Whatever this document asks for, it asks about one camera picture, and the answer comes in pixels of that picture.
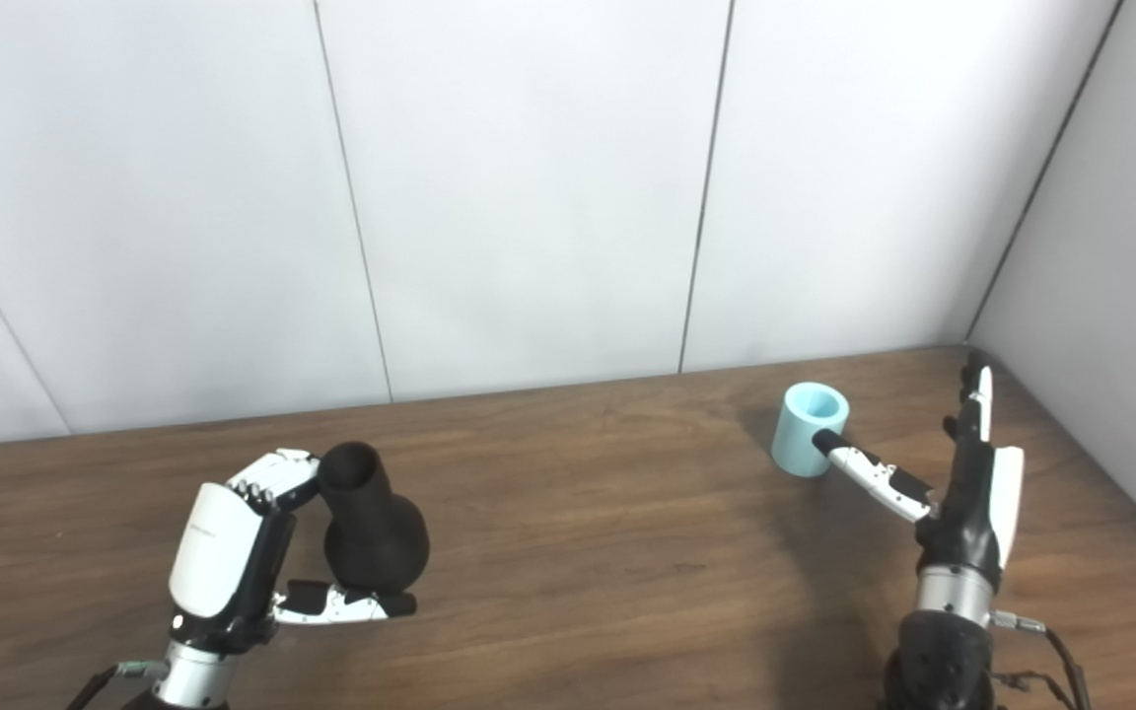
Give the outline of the white and black right hand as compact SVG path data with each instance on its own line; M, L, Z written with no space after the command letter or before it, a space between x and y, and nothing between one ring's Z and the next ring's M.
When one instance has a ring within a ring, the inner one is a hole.
M982 352L972 352L960 370L960 409L943 419L955 444L950 482L935 502L932 486L896 463L857 448L833 431L815 432L813 446L847 473L889 511L914 525L921 548L919 569L957 566L1001 588L1014 548L1027 456L1020 448L991 442L995 374Z

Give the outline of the white and black left hand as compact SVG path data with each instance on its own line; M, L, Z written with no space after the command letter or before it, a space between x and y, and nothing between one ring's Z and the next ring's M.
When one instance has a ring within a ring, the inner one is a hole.
M319 499L329 580L289 580L281 566L296 512ZM391 488L382 456L343 442L324 456L279 449L229 481L206 482L189 513L170 575L172 641L211 655L243 655L279 625L325 626L411 615L411 585L431 538L419 508Z

